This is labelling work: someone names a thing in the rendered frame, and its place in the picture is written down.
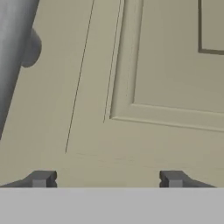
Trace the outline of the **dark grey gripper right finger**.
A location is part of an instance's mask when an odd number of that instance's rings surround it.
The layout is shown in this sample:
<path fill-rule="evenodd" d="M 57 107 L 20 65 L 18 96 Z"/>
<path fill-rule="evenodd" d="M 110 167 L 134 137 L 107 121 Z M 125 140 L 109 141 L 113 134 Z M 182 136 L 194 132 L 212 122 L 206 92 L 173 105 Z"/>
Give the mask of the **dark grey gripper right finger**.
<path fill-rule="evenodd" d="M 190 178 L 183 171 L 160 171 L 159 178 L 160 178 L 159 183 L 160 187 L 174 187 L 174 188 L 211 187 L 211 185 L 209 184 Z"/>

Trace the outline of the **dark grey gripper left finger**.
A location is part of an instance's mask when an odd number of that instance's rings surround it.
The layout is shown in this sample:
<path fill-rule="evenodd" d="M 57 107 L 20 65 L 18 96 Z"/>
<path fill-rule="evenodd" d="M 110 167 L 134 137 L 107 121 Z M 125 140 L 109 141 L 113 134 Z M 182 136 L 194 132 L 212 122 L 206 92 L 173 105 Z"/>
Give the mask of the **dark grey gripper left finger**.
<path fill-rule="evenodd" d="M 3 187 L 18 187 L 18 188 L 29 188 L 29 187 L 57 187 L 57 172 L 56 171 L 33 171 L 27 177 L 10 182 L 5 185 L 0 185 Z"/>

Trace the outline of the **beige flat cabinet door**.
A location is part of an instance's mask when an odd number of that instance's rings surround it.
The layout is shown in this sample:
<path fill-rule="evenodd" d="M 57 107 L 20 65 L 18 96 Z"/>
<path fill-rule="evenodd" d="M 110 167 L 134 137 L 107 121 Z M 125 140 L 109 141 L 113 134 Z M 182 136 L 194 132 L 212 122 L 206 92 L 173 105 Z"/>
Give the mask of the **beige flat cabinet door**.
<path fill-rule="evenodd" d="M 92 7 L 93 0 L 39 0 L 32 28 L 42 50 L 20 68 L 0 138 L 0 185 L 62 170 Z"/>

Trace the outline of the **beige panelled cabinet door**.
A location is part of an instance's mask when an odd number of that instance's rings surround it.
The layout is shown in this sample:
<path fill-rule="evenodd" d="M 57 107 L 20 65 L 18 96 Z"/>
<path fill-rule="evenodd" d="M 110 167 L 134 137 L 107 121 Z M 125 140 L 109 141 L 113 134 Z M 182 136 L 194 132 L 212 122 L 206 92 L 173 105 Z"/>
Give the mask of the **beige panelled cabinet door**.
<path fill-rule="evenodd" d="M 110 115 L 224 131 L 224 0 L 122 0 Z"/>

